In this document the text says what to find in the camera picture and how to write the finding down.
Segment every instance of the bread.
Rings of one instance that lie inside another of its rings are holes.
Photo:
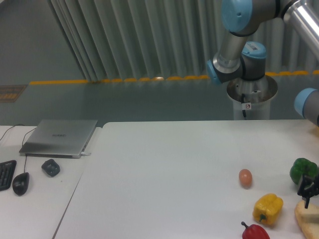
[[[305,209],[305,202],[300,201],[296,205],[295,215],[305,237],[319,239],[319,206],[309,203],[308,209]]]

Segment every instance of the cable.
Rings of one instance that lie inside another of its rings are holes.
[[[25,126],[25,125],[24,125],[24,124],[21,124],[21,123],[18,123],[18,124],[16,124],[16,125],[14,125],[14,126],[8,128],[8,129],[4,132],[4,134],[2,135],[2,137],[0,138],[0,141],[3,139],[4,135],[9,131],[9,129],[12,129],[13,127],[16,127],[16,126]],[[24,135],[24,137],[23,137],[22,146],[23,146],[23,142],[24,142],[24,140],[25,140],[25,137],[26,137],[26,135],[27,135],[28,133],[26,133],[26,134]],[[24,173],[25,173],[25,166],[26,166],[26,155],[25,155],[25,161],[24,161],[24,170],[23,170]]]
[[[245,103],[245,94],[241,94],[241,104]],[[247,115],[246,115],[246,110],[243,110],[243,117],[246,120]]]
[[[23,170],[24,173],[25,173],[25,165],[26,165],[26,155],[25,155],[25,161],[24,161],[24,170]]]
[[[26,135],[27,135],[28,133],[26,133],[26,134],[24,135],[24,137],[23,137],[22,146],[23,146],[24,139],[25,139],[25,137],[26,137]],[[26,155],[25,155],[25,161],[24,161],[24,170],[23,170],[24,173],[25,173],[25,165],[26,165]]]
[[[9,129],[12,129],[13,127],[16,127],[16,126],[25,126],[25,125],[24,125],[24,124],[21,124],[21,123],[18,123],[18,124],[16,124],[16,125],[14,125],[14,126],[8,128],[8,129],[4,132],[4,134],[2,135],[2,137],[0,138],[0,141],[3,139],[4,135],[9,131]]]
[[[24,137],[23,137],[23,140],[22,140],[22,146],[23,146],[24,139],[25,139],[25,137],[26,137],[26,135],[27,135],[28,133],[26,133],[26,134],[24,135]]]

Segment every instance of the pepper stem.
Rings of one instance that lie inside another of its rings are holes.
[[[262,220],[266,220],[266,216],[264,214],[261,214],[260,215],[260,219],[259,219],[259,222],[261,222]]]
[[[241,222],[241,225],[245,226],[245,228],[248,228],[248,226],[244,222]]]

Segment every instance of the yellow bell pepper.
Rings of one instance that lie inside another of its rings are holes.
[[[271,225],[277,220],[283,205],[284,201],[276,194],[266,194],[256,202],[253,217],[258,223]]]

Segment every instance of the wall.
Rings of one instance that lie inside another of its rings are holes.
[[[0,85],[83,79],[45,0],[0,3]]]

